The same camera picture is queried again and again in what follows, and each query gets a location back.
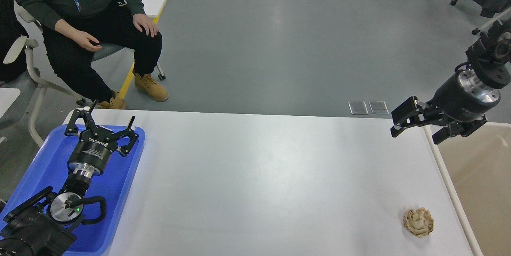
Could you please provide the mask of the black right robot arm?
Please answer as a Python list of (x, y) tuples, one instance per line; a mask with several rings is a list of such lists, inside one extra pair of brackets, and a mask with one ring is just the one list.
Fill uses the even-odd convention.
[(467, 61), (455, 67), (427, 102), (411, 96), (391, 112), (392, 137), (410, 127), (436, 125), (433, 143), (470, 136), (482, 127), (485, 113), (500, 103), (500, 89), (510, 84), (510, 21), (496, 21), (466, 50)]

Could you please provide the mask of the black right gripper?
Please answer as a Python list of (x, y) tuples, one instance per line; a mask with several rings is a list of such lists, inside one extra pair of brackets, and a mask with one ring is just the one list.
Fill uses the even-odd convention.
[(390, 133), (396, 138), (409, 127), (429, 125), (426, 112), (437, 107), (444, 119), (442, 128), (432, 135), (433, 143), (438, 145), (458, 135), (467, 137), (487, 122), (485, 113), (500, 100), (499, 90), (484, 84), (473, 69), (457, 70), (428, 103), (411, 96), (396, 107), (391, 112), (394, 125)]

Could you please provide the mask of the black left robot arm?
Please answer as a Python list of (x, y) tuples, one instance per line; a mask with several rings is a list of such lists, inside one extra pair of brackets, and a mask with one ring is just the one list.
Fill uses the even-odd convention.
[(111, 243), (144, 132), (76, 109), (47, 138), (1, 214), (2, 256), (99, 256)]

